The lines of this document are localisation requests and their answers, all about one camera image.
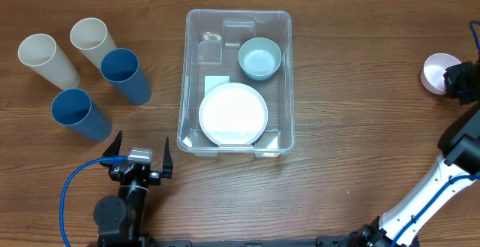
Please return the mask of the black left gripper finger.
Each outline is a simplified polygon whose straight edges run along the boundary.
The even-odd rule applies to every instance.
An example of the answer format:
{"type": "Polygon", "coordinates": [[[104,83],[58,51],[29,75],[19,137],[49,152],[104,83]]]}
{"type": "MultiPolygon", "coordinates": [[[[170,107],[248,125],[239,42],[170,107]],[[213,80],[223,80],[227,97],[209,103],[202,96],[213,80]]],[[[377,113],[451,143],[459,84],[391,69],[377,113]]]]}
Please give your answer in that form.
{"type": "Polygon", "coordinates": [[[119,155],[122,144],[122,131],[119,131],[114,141],[108,146],[108,148],[102,154],[103,157],[113,157],[119,155]]]}
{"type": "Polygon", "coordinates": [[[162,177],[171,179],[173,175],[173,160],[170,154],[169,138],[166,137],[163,151],[162,177]]]}

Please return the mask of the pink small bowl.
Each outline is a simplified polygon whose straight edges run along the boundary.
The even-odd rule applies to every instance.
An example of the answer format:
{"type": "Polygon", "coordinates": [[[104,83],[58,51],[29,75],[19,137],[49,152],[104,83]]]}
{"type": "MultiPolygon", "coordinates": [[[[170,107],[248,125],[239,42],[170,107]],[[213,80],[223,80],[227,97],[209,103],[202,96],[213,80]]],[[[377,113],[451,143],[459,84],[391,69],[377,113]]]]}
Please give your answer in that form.
{"type": "Polygon", "coordinates": [[[447,53],[435,53],[429,56],[419,75],[421,84],[435,95],[445,95],[446,85],[443,74],[448,67],[460,63],[459,59],[447,53]]]}

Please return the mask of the dark blue cup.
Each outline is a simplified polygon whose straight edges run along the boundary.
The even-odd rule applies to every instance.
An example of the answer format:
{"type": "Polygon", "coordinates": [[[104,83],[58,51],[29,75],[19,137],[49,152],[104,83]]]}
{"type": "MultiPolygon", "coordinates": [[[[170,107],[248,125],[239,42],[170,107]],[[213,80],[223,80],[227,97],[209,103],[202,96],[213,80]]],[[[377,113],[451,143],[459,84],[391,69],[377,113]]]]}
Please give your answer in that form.
{"type": "Polygon", "coordinates": [[[108,52],[100,72],[132,104],[142,105],[149,101],[152,90],[137,55],[126,48],[108,52]]]}
{"type": "Polygon", "coordinates": [[[97,142],[107,139],[113,129],[110,120],[82,89],[59,93],[52,102],[51,114],[58,124],[97,142]]]}

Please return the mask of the white plate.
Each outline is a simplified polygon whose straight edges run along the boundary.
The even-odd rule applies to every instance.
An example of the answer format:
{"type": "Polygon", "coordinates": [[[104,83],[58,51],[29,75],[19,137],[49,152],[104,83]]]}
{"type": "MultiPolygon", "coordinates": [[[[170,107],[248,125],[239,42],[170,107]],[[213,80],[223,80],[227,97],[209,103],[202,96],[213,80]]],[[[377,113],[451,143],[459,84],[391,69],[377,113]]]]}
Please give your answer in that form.
{"type": "Polygon", "coordinates": [[[261,94],[243,83],[213,88],[199,106],[200,127],[218,146],[246,146],[263,134],[269,109],[261,94]]]}

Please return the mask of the grey small bowl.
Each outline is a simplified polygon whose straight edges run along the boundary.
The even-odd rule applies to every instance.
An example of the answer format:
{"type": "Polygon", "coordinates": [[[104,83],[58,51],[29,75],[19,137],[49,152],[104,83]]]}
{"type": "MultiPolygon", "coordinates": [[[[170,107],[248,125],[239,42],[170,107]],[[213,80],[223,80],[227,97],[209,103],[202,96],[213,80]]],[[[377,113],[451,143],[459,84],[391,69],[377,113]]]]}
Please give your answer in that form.
{"type": "Polygon", "coordinates": [[[280,47],[268,38],[251,38],[238,52],[241,69],[253,73],[278,70],[281,66],[280,47]]]}

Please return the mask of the light blue small bowl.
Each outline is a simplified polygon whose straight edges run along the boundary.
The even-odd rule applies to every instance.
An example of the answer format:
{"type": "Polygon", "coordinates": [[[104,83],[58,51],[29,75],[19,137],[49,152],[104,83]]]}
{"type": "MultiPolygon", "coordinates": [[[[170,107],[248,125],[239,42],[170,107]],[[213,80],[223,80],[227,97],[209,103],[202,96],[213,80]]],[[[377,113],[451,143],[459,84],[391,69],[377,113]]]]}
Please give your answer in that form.
{"type": "Polygon", "coordinates": [[[270,77],[273,77],[275,75],[275,73],[277,72],[277,70],[271,70],[271,71],[260,72],[260,73],[253,73],[253,72],[249,72],[248,70],[243,69],[243,72],[250,79],[261,81],[261,80],[267,80],[270,77]]]}

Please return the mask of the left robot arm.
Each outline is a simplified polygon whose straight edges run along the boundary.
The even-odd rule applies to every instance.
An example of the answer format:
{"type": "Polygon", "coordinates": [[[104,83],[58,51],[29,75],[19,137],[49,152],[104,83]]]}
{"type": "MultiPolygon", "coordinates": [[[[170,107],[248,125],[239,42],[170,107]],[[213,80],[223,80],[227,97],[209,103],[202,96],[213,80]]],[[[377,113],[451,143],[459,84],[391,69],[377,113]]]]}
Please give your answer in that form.
{"type": "Polygon", "coordinates": [[[109,169],[111,180],[119,183],[117,195],[107,195],[95,205],[93,218],[98,226],[98,246],[156,246],[157,241],[143,233],[143,219],[149,186],[160,185],[162,179],[173,175],[173,160],[169,141],[165,140],[162,170],[151,169],[153,152],[150,149],[132,148],[119,161],[122,133],[119,132],[103,153],[100,164],[109,169]]]}

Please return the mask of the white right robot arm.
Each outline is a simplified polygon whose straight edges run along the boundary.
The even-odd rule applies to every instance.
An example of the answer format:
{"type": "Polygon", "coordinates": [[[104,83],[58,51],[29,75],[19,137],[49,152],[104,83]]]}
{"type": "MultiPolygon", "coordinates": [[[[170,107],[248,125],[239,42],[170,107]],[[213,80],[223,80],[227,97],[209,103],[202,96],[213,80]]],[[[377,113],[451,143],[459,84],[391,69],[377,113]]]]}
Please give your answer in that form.
{"type": "Polygon", "coordinates": [[[434,94],[473,106],[445,130],[432,168],[402,201],[371,224],[344,236],[339,246],[417,246],[416,234],[432,216],[479,181],[479,63],[433,54],[425,61],[420,80],[434,94]]]}

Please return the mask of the dark blue cup front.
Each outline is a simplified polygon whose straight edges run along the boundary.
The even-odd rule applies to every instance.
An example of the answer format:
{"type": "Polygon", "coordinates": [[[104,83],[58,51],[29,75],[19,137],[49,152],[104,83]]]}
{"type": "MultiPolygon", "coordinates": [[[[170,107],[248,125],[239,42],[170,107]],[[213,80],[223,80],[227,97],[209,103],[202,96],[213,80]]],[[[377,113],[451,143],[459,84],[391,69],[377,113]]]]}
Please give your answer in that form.
{"type": "Polygon", "coordinates": [[[51,114],[58,124],[97,142],[107,139],[113,129],[110,120],[82,89],[59,93],[52,102],[51,114]]]}

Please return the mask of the clear plastic storage bin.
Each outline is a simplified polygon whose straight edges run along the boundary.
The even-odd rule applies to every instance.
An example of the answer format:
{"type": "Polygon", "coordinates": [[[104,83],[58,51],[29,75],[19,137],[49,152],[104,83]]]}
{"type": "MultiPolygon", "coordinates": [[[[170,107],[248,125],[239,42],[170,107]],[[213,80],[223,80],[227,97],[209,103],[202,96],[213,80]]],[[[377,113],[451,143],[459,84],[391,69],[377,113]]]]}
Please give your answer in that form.
{"type": "Polygon", "coordinates": [[[177,145],[197,157],[220,153],[252,153],[277,157],[296,144],[293,85],[292,18],[286,11],[193,9],[186,16],[181,103],[177,145]],[[277,72],[267,80],[252,80],[239,64],[241,45],[251,38],[268,38],[281,50],[277,72]],[[218,146],[203,133],[198,119],[205,76],[229,76],[265,99],[268,123],[249,146],[218,146]]]}

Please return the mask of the cream tall cup rear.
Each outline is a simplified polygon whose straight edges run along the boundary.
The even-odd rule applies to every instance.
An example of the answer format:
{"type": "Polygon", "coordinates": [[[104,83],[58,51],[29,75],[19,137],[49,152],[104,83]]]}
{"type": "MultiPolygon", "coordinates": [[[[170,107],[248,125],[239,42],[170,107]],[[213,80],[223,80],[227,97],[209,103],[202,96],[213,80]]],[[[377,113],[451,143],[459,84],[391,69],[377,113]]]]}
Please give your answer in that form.
{"type": "Polygon", "coordinates": [[[70,31],[70,42],[97,68],[117,48],[106,24],[95,17],[78,21],[70,31]]]}

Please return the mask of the cream tall cup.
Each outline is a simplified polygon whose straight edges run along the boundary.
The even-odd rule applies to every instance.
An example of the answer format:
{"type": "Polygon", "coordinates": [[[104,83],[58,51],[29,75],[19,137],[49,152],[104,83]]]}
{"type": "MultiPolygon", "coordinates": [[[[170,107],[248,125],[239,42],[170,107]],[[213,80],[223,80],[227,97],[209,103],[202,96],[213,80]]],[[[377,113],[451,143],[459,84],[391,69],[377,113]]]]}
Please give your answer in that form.
{"type": "Polygon", "coordinates": [[[97,68],[117,48],[106,24],[95,17],[78,21],[70,31],[70,42],[97,68]]]}
{"type": "Polygon", "coordinates": [[[61,90],[76,88],[81,83],[79,71],[50,35],[28,36],[19,45],[19,60],[61,90]]]}

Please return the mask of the cream tall cup left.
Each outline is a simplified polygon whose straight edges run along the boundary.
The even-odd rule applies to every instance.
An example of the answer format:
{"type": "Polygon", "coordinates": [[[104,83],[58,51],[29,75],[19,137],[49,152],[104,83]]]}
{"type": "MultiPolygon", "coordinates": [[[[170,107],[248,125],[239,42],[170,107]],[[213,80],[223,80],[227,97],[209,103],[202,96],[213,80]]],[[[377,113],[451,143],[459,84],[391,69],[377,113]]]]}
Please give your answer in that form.
{"type": "Polygon", "coordinates": [[[81,83],[79,71],[50,35],[28,36],[19,45],[19,60],[61,90],[76,88],[81,83]]]}

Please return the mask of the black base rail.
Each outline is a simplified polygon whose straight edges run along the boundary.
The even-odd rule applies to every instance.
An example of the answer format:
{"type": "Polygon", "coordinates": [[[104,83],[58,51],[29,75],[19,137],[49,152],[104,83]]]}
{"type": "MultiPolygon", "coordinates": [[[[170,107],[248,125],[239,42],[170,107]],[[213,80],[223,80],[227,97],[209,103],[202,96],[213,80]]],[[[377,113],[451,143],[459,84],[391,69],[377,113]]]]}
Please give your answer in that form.
{"type": "Polygon", "coordinates": [[[335,247],[342,236],[318,236],[316,239],[246,240],[220,242],[157,241],[154,247],[335,247]]]}

